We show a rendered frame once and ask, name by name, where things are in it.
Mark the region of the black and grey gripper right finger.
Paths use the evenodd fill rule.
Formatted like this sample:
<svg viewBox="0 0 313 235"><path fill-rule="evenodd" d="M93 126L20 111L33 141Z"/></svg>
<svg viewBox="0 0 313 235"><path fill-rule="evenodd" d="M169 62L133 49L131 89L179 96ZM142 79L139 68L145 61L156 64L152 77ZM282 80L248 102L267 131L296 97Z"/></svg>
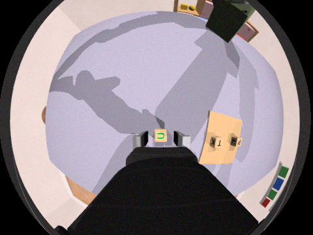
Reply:
<svg viewBox="0 0 313 235"><path fill-rule="evenodd" d="M191 136L184 135L183 133L180 133L179 131L173 132L173 141L176 146L178 147L187 147L190 149L190 140Z"/></svg>

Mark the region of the tan square mat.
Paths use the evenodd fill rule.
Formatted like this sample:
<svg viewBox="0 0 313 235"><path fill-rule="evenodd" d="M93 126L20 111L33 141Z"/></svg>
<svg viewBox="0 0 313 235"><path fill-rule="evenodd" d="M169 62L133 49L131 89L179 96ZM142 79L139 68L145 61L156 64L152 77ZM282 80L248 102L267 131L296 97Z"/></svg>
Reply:
<svg viewBox="0 0 313 235"><path fill-rule="evenodd" d="M242 120L209 111L209 119L199 162L204 165L233 163L237 147L231 145L233 136L240 137ZM210 146L211 137L224 138L222 148Z"/></svg>

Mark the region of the tan letter block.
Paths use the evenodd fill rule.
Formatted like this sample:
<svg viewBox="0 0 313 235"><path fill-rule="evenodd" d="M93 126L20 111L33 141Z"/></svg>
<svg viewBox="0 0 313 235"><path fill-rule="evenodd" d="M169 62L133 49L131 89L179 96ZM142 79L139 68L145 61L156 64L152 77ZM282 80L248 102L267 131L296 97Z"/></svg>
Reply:
<svg viewBox="0 0 313 235"><path fill-rule="evenodd" d="M210 146L214 148L222 148L224 138L219 136L212 136Z"/></svg>
<svg viewBox="0 0 313 235"><path fill-rule="evenodd" d="M231 145L235 147L241 146L241 141L242 141L241 137L233 136L231 138Z"/></svg>
<svg viewBox="0 0 313 235"><path fill-rule="evenodd" d="M155 129L155 142L167 142L166 129Z"/></svg>

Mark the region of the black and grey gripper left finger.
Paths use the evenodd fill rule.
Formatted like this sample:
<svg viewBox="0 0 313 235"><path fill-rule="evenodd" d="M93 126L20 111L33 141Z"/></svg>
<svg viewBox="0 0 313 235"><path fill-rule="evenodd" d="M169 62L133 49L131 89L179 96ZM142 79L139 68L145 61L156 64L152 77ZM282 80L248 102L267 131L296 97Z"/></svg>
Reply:
<svg viewBox="0 0 313 235"><path fill-rule="evenodd" d="M147 145L147 143L148 143L148 131L144 131L139 135L134 135L132 137L133 150L136 147L144 147Z"/></svg>

